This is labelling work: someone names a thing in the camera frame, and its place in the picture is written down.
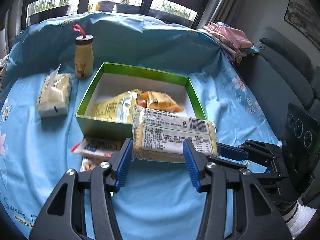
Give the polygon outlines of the peanut snack packet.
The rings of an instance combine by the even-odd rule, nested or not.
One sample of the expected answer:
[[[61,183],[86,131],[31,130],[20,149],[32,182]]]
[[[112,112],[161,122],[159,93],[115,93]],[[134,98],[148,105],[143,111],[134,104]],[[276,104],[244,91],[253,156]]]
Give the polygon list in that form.
[[[98,159],[83,157],[81,162],[80,172],[90,171],[94,169],[96,166],[98,166],[100,163],[101,161]]]

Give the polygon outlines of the yellow bear bottle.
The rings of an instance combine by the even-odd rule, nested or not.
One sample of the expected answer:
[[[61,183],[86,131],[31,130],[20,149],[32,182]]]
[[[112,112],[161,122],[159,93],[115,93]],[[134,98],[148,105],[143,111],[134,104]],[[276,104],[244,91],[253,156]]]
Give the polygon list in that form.
[[[80,33],[80,36],[75,38],[75,55],[74,68],[75,75],[79,79],[84,79],[93,73],[93,36],[86,34],[78,24],[72,25],[72,29]]]

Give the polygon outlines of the potted plant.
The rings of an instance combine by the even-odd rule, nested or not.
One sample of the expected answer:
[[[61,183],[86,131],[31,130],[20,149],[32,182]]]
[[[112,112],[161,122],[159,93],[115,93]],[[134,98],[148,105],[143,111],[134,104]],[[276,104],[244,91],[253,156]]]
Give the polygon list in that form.
[[[115,5],[115,0],[102,0],[97,3],[96,11],[112,12]]]

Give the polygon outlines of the pink folded cloth pile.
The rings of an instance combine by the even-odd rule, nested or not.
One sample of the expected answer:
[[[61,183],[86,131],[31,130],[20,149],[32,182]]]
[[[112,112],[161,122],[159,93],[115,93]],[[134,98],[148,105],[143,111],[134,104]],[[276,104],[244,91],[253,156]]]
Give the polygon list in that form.
[[[211,22],[199,31],[220,45],[231,64],[239,64],[244,57],[259,54],[259,49],[242,30],[235,29],[223,22]]]

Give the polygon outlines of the yellow snack bag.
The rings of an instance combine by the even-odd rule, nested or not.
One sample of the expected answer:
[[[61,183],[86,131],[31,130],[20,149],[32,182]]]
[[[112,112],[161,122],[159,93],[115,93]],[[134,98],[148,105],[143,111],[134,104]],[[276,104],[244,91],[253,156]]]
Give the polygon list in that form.
[[[133,89],[96,103],[93,107],[92,116],[110,122],[131,123],[133,109],[140,93],[140,90]]]

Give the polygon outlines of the blue floral bedsheet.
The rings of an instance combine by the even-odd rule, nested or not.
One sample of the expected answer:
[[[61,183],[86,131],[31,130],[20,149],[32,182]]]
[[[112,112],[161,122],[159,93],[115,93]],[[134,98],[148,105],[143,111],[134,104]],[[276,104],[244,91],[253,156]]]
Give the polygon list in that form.
[[[165,92],[192,107],[191,115],[213,121],[221,143],[278,142],[220,46],[199,31],[103,12],[31,25],[16,37],[1,87],[1,204],[24,237],[63,174],[79,170],[82,161],[71,149],[83,137],[79,106],[87,105],[83,97],[92,78],[75,76],[75,24],[94,37],[94,69],[108,68],[92,100],[132,89]],[[42,118],[36,101],[56,69],[71,75],[69,112]]]

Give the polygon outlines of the green cardboard box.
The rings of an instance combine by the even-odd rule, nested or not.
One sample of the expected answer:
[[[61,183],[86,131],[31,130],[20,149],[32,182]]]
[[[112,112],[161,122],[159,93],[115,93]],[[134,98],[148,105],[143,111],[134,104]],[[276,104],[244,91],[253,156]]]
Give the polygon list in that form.
[[[86,138],[122,141],[132,137],[136,107],[165,115],[206,120],[188,77],[135,66],[103,63],[76,113]]]

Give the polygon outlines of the tissue pack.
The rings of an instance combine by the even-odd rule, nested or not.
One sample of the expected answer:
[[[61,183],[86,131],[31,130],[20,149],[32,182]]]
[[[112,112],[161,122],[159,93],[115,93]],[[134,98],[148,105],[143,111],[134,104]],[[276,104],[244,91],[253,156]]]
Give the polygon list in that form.
[[[40,90],[35,107],[41,118],[68,114],[72,86],[71,74],[59,74],[60,67],[61,65],[46,76]]]

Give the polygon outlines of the white red blue snack bag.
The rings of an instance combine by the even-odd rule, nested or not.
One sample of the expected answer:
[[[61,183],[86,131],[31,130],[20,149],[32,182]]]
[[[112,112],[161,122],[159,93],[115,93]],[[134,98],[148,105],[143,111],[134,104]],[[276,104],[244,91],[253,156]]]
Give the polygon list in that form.
[[[108,160],[114,152],[118,152],[123,145],[122,141],[84,137],[72,147],[71,152],[86,158]]]

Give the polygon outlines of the wall picture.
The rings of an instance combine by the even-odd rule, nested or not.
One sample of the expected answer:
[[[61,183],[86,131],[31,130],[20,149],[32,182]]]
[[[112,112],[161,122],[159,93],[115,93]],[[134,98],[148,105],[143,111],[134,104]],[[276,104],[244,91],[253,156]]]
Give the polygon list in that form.
[[[319,16],[309,0],[289,0],[284,21],[319,49]]]

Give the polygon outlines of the grey sofa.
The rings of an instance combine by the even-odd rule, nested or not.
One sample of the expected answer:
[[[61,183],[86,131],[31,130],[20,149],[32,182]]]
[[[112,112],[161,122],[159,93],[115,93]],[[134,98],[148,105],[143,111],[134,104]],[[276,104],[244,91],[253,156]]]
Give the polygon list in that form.
[[[319,69],[272,27],[260,33],[258,49],[242,60],[238,73],[287,150],[293,187],[308,204],[319,197]]]

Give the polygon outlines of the clear cracker pack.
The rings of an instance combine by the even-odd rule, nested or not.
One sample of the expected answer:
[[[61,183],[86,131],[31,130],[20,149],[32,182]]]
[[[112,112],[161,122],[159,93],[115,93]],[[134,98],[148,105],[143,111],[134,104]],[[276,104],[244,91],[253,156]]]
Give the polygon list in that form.
[[[215,125],[210,121],[138,106],[134,108],[132,128],[137,159],[183,163],[185,139],[206,156],[219,155]]]

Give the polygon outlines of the tan yellow snack packet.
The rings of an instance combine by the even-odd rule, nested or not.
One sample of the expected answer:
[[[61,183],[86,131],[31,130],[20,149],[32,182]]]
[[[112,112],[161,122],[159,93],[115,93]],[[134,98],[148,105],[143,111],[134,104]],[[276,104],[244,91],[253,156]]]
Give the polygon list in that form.
[[[149,109],[178,113],[184,110],[171,96],[163,92],[142,92],[137,98],[137,105]]]

